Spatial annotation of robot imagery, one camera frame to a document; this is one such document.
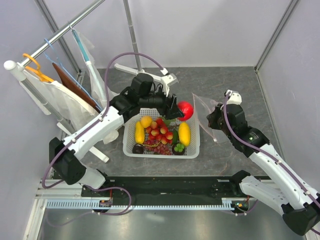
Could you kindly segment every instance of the robotic arm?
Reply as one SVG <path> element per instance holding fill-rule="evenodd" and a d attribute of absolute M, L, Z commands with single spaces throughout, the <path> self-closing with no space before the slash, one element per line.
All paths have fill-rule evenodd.
<path fill-rule="evenodd" d="M 164 78 L 176 77 L 169 74 Z M 52 139 L 49 143 L 50 162 L 68 146 L 52 165 L 54 170 L 68 185 L 80 183 L 99 189 L 106 181 L 104 175 L 80 162 L 94 144 L 139 114 L 140 108 L 156 108 L 166 119 L 184 116 L 177 106 L 177 96 L 169 95 L 168 88 L 165 90 L 163 87 L 167 85 L 156 86 L 152 76 L 140 73 L 133 78 L 131 86 L 126 87 L 110 101 L 106 115 L 100 113 L 82 129 L 62 141 L 56 137 Z"/>
<path fill-rule="evenodd" d="M 319 193 L 288 166 L 260 130 L 248 126 L 240 106 L 240 94 L 228 90 L 226 95 L 230 96 L 226 106 L 219 103 L 207 116 L 208 126 L 222 130 L 235 149 L 261 167 L 280 190 L 263 184 L 243 170 L 232 176 L 233 183 L 242 193 L 260 200 L 282 215 L 295 233 L 304 235 L 320 220 L 320 208 L 315 203 L 320 202 Z"/>

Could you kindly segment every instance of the gray floor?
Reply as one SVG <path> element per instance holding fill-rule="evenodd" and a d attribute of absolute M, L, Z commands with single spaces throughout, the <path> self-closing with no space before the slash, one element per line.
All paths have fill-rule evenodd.
<path fill-rule="evenodd" d="M 46 209 L 55 225 L 89 210 Z M 303 240 L 281 216 L 258 202 L 247 216 L 205 210 L 133 210 L 121 216 L 90 214 L 63 227 L 42 222 L 38 240 Z"/>
<path fill-rule="evenodd" d="M 146 68 L 149 73 L 160 75 L 158 68 Z M 179 83 L 170 88 L 178 96 L 178 101 L 193 104 L 192 93 L 221 102 L 227 89 L 238 91 L 242 96 L 249 125 L 260 129 L 278 149 L 267 108 L 253 67 L 174 67 L 168 68 Z M 109 87 L 119 93 L 131 84 L 133 76 L 115 69 L 110 71 Z M 83 86 L 90 89 L 90 80 L 86 75 Z M 90 167 L 104 171 L 109 176 L 230 176 L 239 170 L 252 175 L 264 175 L 264 172 L 229 142 L 214 143 L 213 139 L 200 128 L 200 154 L 195 159 L 157 159 L 128 157 L 123 153 L 124 127 L 114 142 L 96 147 L 110 160 L 103 163 L 90 152 L 83 162 Z"/>

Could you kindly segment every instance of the red fruit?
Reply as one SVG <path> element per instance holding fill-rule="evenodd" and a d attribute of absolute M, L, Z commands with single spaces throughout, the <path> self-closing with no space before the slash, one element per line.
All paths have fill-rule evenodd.
<path fill-rule="evenodd" d="M 158 134 L 158 136 L 156 136 L 155 139 L 160 142 L 162 139 L 162 136 L 163 136 L 162 134 Z"/>
<path fill-rule="evenodd" d="M 168 132 L 168 128 L 166 126 L 163 126 L 163 127 L 160 128 L 160 132 L 162 134 L 166 134 Z"/>
<path fill-rule="evenodd" d="M 189 102 L 180 101 L 178 102 L 177 105 L 178 105 L 178 108 L 181 110 L 181 112 L 184 114 L 184 117 L 178 117 L 178 120 L 187 121 L 194 114 L 194 108 Z"/>
<path fill-rule="evenodd" d="M 158 127 L 158 123 L 155 122 L 155 121 L 153 121 L 153 122 L 151 123 L 150 127 L 151 127 L 152 129 L 156 129 L 156 128 Z"/>
<path fill-rule="evenodd" d="M 164 124 L 164 121 L 161 117 L 158 117 L 155 122 L 158 124 L 158 126 L 161 126 L 162 124 Z"/>
<path fill-rule="evenodd" d="M 160 131 L 159 131 L 159 129 L 153 129 L 152 131 L 151 131 L 151 134 L 152 134 L 152 136 L 158 136 L 159 134 L 160 134 Z"/>
<path fill-rule="evenodd" d="M 171 131 L 168 131 L 168 132 L 165 134 L 165 137 L 166 137 L 166 139 L 171 140 L 171 139 L 174 138 L 174 134 L 173 134 Z"/>
<path fill-rule="evenodd" d="M 163 136 L 162 139 L 161 139 L 161 143 L 163 145 L 166 145 L 168 143 L 168 139 L 165 136 Z"/>
<path fill-rule="evenodd" d="M 149 136 L 148 136 L 148 140 L 154 140 L 156 137 L 155 136 L 152 136 L 152 134 L 150 133 Z"/>
<path fill-rule="evenodd" d="M 152 128 L 149 127 L 149 126 L 145 129 L 145 132 L 146 132 L 147 134 L 151 133 L 151 131 L 152 131 Z"/>

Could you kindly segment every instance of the red ball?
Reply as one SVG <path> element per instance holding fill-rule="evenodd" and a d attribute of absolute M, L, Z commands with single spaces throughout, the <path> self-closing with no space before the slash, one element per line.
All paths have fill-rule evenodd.
<path fill-rule="evenodd" d="M 178 117 L 178 120 L 180 120 L 182 122 L 187 121 L 194 114 L 194 108 L 192 107 L 192 105 L 189 102 L 180 101 L 180 102 L 178 102 L 177 105 L 178 105 L 178 108 L 181 110 L 181 112 L 183 112 L 183 114 L 184 114 L 184 117 Z"/>

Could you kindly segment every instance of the brown hanger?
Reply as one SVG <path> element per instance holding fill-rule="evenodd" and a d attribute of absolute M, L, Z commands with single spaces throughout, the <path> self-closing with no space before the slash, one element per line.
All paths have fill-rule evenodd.
<path fill-rule="evenodd" d="M 87 104 L 89 104 L 91 107 L 93 107 L 98 113 L 101 111 L 97 108 L 97 104 L 84 92 L 82 89 L 77 87 L 77 85 L 65 74 L 64 71 L 62 71 L 57 64 L 52 63 L 54 69 L 58 73 L 62 85 L 65 86 L 67 89 L 72 91 L 74 94 L 78 95 L 80 98 L 82 98 Z"/>

